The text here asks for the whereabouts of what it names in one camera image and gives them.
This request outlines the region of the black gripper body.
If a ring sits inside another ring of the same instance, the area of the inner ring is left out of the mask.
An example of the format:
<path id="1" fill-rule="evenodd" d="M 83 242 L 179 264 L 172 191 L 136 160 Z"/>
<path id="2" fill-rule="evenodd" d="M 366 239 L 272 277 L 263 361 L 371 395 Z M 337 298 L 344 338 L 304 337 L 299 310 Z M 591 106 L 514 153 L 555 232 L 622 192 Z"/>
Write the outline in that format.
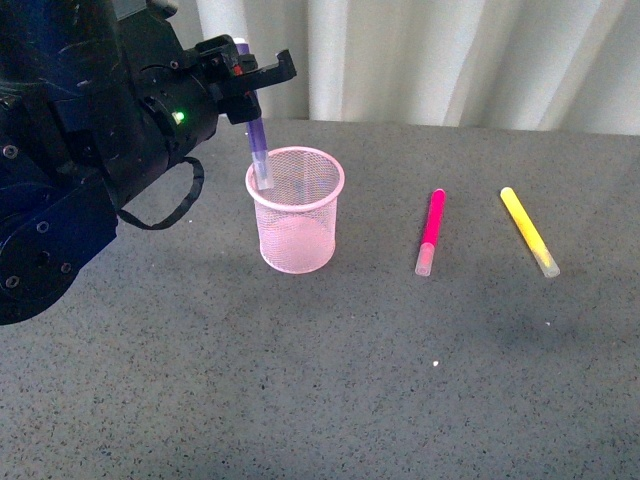
<path id="1" fill-rule="evenodd" d="M 172 123 L 215 125 L 219 101 L 242 95 L 241 77 L 261 68 L 249 46 L 228 35 L 185 49 L 177 45 L 172 56 Z"/>

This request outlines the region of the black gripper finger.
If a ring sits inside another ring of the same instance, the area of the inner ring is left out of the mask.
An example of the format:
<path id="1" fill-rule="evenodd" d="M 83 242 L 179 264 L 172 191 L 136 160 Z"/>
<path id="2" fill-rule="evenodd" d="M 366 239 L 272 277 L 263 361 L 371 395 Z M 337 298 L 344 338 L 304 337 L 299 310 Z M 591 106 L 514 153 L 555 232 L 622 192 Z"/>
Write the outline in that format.
<path id="1" fill-rule="evenodd" d="M 288 82 L 297 76 L 297 70 L 288 49 L 278 52 L 276 59 L 277 62 L 275 64 L 244 74 L 241 77 L 242 89 L 245 91 L 257 91 Z"/>
<path id="2" fill-rule="evenodd" d="M 219 101 L 219 113 L 227 116 L 232 125 L 248 123 L 261 117 L 261 106 L 255 92 L 223 98 Z"/>

